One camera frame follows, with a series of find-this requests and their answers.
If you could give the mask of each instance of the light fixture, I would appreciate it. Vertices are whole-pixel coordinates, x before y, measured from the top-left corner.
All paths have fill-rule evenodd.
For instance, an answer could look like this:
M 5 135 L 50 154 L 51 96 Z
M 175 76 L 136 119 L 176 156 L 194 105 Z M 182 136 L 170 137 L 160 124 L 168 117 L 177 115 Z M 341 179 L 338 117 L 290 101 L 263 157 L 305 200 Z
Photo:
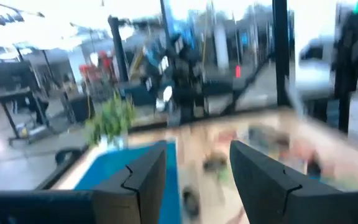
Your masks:
M 99 65 L 99 55 L 98 53 L 92 53 L 89 55 L 89 58 L 91 59 L 91 63 L 97 67 Z
M 183 49 L 183 39 L 182 37 L 179 37 L 179 39 L 175 42 L 175 50 L 177 54 L 179 54 L 182 49 Z
M 155 109 L 158 112 L 163 112 L 165 110 L 165 102 L 163 100 L 160 100 L 160 99 L 157 98 L 155 100 Z
M 167 86 L 162 93 L 162 100 L 166 103 L 171 100 L 172 97 L 172 86 Z
M 158 65 L 158 71 L 160 72 L 160 75 L 163 74 L 163 72 L 166 71 L 166 69 L 169 66 L 169 61 L 168 61 L 168 57 L 164 56 L 164 58 L 162 58 L 160 64 Z
M 20 53 L 22 55 L 28 55 L 28 54 L 32 53 L 32 50 L 31 49 L 20 49 Z

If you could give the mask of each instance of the plant pot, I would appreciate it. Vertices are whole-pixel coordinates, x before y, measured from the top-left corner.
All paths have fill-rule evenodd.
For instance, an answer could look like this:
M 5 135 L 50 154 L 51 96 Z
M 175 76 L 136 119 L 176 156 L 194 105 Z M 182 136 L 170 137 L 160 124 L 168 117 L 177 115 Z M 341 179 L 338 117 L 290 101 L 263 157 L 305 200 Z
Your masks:
M 106 136 L 100 140 L 101 147 L 107 148 L 109 151 L 120 151 L 128 146 L 128 134 L 122 134 L 114 138 L 113 141 L 108 141 Z

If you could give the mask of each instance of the red object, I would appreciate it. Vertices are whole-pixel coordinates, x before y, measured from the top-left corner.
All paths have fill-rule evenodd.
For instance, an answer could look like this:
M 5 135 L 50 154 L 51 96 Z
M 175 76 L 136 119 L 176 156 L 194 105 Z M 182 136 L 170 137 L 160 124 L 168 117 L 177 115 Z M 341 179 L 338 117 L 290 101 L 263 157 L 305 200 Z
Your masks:
M 240 65 L 236 66 L 236 78 L 240 78 L 241 77 L 241 67 Z
M 104 58 L 103 65 L 105 68 L 110 68 L 110 60 L 108 58 Z
M 80 65 L 80 71 L 85 72 L 88 69 L 87 65 Z
M 99 51 L 99 57 L 107 57 L 107 53 L 103 50 Z

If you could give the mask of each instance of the wooden desk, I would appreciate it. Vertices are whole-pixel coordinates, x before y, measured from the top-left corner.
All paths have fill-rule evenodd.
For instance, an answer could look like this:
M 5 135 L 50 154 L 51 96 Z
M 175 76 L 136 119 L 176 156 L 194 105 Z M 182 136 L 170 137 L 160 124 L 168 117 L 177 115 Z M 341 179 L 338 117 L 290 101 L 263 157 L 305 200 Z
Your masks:
M 224 183 L 216 175 L 206 175 L 202 170 L 205 155 L 221 151 L 229 155 L 231 137 L 218 139 L 221 132 L 247 131 L 250 124 L 260 123 L 290 135 L 291 141 L 306 139 L 315 145 L 323 166 L 334 166 L 335 177 L 353 176 L 358 182 L 358 147 L 351 146 L 345 137 L 315 121 L 299 120 L 288 110 L 265 111 L 231 118 L 193 123 L 177 129 L 163 129 L 132 134 L 129 144 L 136 146 L 161 139 L 176 139 L 180 189 L 192 185 L 200 193 L 200 223 L 228 223 L 242 209 L 242 203 L 234 185 L 231 172 Z M 93 161 L 105 151 L 95 147 L 87 151 L 79 161 L 55 184 L 54 189 L 72 189 Z M 237 223 L 248 223 L 246 214 Z

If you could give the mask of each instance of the pillar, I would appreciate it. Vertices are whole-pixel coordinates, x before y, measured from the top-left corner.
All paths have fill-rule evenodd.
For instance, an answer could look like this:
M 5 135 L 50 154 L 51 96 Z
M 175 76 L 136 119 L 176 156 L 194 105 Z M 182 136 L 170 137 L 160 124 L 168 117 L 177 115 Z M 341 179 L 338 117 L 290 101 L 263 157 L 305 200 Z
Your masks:
M 273 27 L 275 41 L 277 104 L 290 106 L 285 90 L 290 75 L 290 48 L 288 44 L 288 12 L 286 1 L 273 1 Z
M 226 70 L 229 68 L 229 54 L 227 52 L 226 31 L 223 25 L 216 24 L 214 28 L 214 39 L 218 68 L 219 70 Z
M 111 16 L 109 17 L 108 22 L 111 28 L 112 41 L 114 42 L 114 52 L 116 54 L 115 60 L 117 60 L 120 81 L 128 82 L 128 71 L 125 61 L 125 51 L 124 47 L 122 46 L 121 35 L 119 33 L 119 27 L 121 23 L 118 18 Z
M 86 65 L 86 59 L 81 46 L 75 47 L 71 52 L 68 52 L 68 61 L 73 72 L 74 81 L 77 85 L 77 89 L 80 93 L 83 92 L 81 83 L 83 81 L 82 74 L 80 72 L 80 66 Z

